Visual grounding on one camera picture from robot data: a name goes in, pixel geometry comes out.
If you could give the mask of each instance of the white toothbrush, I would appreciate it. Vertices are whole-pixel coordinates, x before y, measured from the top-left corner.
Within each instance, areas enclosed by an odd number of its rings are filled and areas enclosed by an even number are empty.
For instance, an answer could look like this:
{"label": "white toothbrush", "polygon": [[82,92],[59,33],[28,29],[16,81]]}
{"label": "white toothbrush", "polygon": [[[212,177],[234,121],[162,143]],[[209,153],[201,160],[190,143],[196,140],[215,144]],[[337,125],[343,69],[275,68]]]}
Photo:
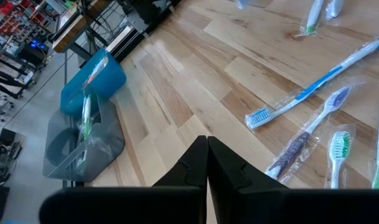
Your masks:
{"label": "white toothbrush", "polygon": [[344,5],[344,0],[333,0],[326,7],[326,20],[339,16]]}
{"label": "white toothbrush", "polygon": [[321,13],[322,5],[324,4],[324,0],[315,0],[312,4],[311,10],[309,11],[306,34],[312,34],[316,29],[316,22],[319,17],[319,13]]}
{"label": "white toothbrush", "polygon": [[257,128],[261,125],[271,121],[275,117],[285,113],[291,108],[295,107],[297,104],[308,98],[311,94],[313,94],[318,89],[322,88],[325,83],[336,77],[338,74],[342,73],[349,66],[353,65],[355,62],[363,59],[367,55],[373,53],[374,51],[379,49],[379,39],[373,41],[372,43],[367,44],[362,49],[358,50],[354,54],[350,55],[347,59],[345,59],[340,64],[336,65],[332,70],[327,72],[323,77],[318,79],[318,81],[314,82],[312,85],[303,90],[300,94],[298,94],[294,100],[288,103],[286,106],[282,108],[270,112],[267,108],[262,108],[258,111],[255,111],[252,114],[248,114],[245,117],[246,125],[251,128]]}
{"label": "white toothbrush", "polygon": [[265,174],[273,179],[278,179],[283,171],[294,162],[296,157],[300,155],[304,148],[309,136],[314,132],[316,127],[322,122],[322,120],[331,112],[339,109],[344,101],[347,99],[350,93],[351,87],[343,87],[338,91],[331,94],[325,101],[324,110],[322,113],[307,127],[307,129],[301,133],[287,148],[285,153],[279,157],[267,170]]}
{"label": "white toothbrush", "polygon": [[332,161],[331,189],[339,188],[339,173],[342,164],[351,151],[351,135],[348,131],[334,133],[329,146],[329,157]]}

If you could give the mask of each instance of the blue toothbrush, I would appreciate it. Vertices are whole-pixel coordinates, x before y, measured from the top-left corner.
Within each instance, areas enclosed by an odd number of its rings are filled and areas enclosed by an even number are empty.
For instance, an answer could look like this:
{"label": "blue toothbrush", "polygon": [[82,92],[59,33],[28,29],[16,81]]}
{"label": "blue toothbrush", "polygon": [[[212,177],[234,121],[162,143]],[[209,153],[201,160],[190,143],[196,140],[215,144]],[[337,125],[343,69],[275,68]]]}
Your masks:
{"label": "blue toothbrush", "polygon": [[336,65],[332,70],[327,72],[322,78],[318,79],[318,81],[314,82],[308,88],[303,90],[300,94],[298,94],[294,100],[288,103],[286,106],[274,111],[270,112],[267,108],[262,108],[258,111],[255,111],[252,114],[248,114],[245,117],[246,124],[249,128],[255,129],[260,127],[261,125],[271,121],[275,117],[285,113],[291,108],[295,107],[297,104],[301,103],[303,100],[308,98],[311,94],[317,91],[319,88],[323,86],[323,84],[327,83],[338,74],[342,73],[349,66],[353,65],[355,62],[363,59],[367,55],[373,53],[374,51],[379,49],[379,39],[373,41],[370,44],[367,44],[362,49],[358,50],[354,54],[350,55],[347,59],[345,59],[340,64]]}

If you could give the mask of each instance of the purple toothbrush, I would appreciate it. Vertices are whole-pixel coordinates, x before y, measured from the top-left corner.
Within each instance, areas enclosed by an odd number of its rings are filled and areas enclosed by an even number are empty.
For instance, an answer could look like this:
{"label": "purple toothbrush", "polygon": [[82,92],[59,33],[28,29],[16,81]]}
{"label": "purple toothbrush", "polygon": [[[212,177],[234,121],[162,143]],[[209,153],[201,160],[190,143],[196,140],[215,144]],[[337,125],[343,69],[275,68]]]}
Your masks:
{"label": "purple toothbrush", "polygon": [[347,99],[350,93],[351,87],[343,87],[333,94],[331,94],[325,101],[324,110],[322,113],[312,122],[308,128],[301,133],[287,148],[287,150],[280,155],[279,159],[274,162],[267,170],[265,174],[273,179],[278,179],[283,171],[292,164],[294,160],[300,155],[302,149],[304,148],[309,136],[314,132],[316,127],[321,123],[321,121],[331,112],[338,110]]}

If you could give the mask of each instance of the toothbrush bristles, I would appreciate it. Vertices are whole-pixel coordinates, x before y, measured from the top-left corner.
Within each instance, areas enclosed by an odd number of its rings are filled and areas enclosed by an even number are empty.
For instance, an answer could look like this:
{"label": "toothbrush bristles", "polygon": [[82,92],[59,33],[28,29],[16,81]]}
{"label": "toothbrush bristles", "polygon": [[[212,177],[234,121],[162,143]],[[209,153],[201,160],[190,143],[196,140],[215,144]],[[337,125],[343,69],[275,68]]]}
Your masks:
{"label": "toothbrush bristles", "polygon": [[269,109],[263,108],[255,111],[252,114],[246,115],[246,124],[250,128],[257,128],[261,123],[267,120],[271,116]]}

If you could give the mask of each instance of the light wood plank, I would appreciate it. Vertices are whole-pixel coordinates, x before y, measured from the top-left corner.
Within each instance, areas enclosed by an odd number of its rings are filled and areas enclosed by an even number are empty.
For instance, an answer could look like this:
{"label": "light wood plank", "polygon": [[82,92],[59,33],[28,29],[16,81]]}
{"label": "light wood plank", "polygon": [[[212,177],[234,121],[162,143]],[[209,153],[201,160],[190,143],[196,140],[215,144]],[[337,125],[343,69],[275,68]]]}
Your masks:
{"label": "light wood plank", "polygon": [[115,99],[126,124],[127,134],[135,146],[149,134],[149,131],[128,87],[122,87]]}
{"label": "light wood plank", "polygon": [[172,76],[168,75],[169,78],[162,78],[167,76],[163,75],[167,71],[159,70],[155,67],[155,63],[157,64],[158,62],[160,63],[160,61],[155,61],[151,55],[147,55],[141,60],[141,66],[161,94],[164,103],[174,118],[175,124],[179,127],[193,115],[193,112],[168,81]]}
{"label": "light wood plank", "polygon": [[179,128],[179,136],[186,148],[195,141],[197,136],[209,136],[210,132],[202,124],[201,120],[196,115],[193,115],[187,122]]}
{"label": "light wood plank", "polygon": [[159,151],[167,170],[176,164],[186,150],[175,125],[169,126],[160,136],[155,138],[154,145]]}
{"label": "light wood plank", "polygon": [[143,170],[146,185],[152,186],[168,171],[151,136],[138,144],[135,153]]}
{"label": "light wood plank", "polygon": [[194,76],[218,100],[221,100],[232,89],[217,71],[196,55],[191,55],[185,60],[185,70],[181,73]]}

